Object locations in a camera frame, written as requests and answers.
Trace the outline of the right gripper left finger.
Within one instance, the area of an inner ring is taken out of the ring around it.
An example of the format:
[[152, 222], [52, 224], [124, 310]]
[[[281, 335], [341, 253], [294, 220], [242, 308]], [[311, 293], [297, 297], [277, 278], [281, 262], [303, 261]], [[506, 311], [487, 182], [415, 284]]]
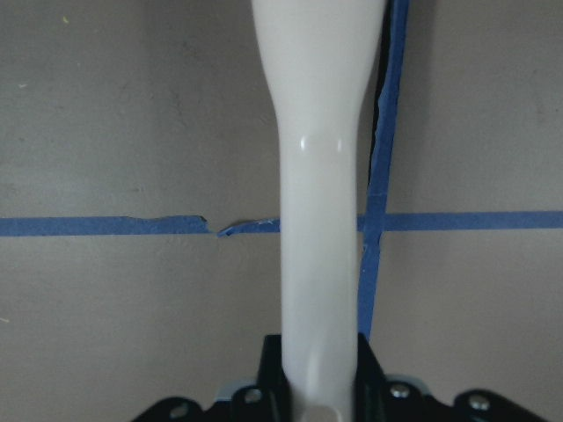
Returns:
[[231, 382], [208, 407], [187, 397], [167, 397], [135, 421], [290, 421], [291, 393], [282, 369], [282, 336], [264, 338], [257, 374]]

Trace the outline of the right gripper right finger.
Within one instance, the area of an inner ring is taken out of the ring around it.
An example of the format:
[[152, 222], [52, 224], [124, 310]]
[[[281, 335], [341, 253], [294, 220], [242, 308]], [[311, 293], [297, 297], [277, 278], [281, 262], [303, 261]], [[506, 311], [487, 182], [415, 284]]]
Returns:
[[469, 389], [451, 404], [407, 377], [384, 373], [369, 342], [358, 335], [355, 421], [539, 421], [536, 413], [487, 389]]

